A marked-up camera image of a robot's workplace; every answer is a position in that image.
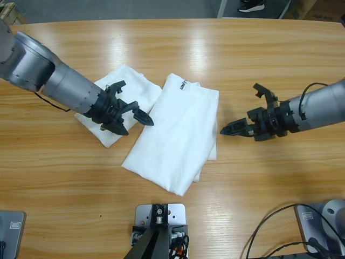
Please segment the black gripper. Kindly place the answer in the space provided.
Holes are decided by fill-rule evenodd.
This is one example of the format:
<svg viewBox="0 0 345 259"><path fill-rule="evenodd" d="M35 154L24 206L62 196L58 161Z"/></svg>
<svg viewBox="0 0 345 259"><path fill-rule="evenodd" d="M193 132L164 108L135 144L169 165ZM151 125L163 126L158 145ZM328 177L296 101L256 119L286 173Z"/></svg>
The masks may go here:
<svg viewBox="0 0 345 259"><path fill-rule="evenodd" d="M154 126L152 118L140 109L137 101L126 103L116 97L117 90L102 90L97 101L83 115L101 125L101 130L108 130L117 135L128 135L122 114L131 111L133 118L144 126Z"/></svg>
<svg viewBox="0 0 345 259"><path fill-rule="evenodd" d="M288 118L290 116L288 101L270 108L258 107L247 112L247 116L255 124L247 123L245 118L228 123L220 130L220 134L228 136L253 137L255 141L270 140L275 137L285 137L288 132Z"/></svg>

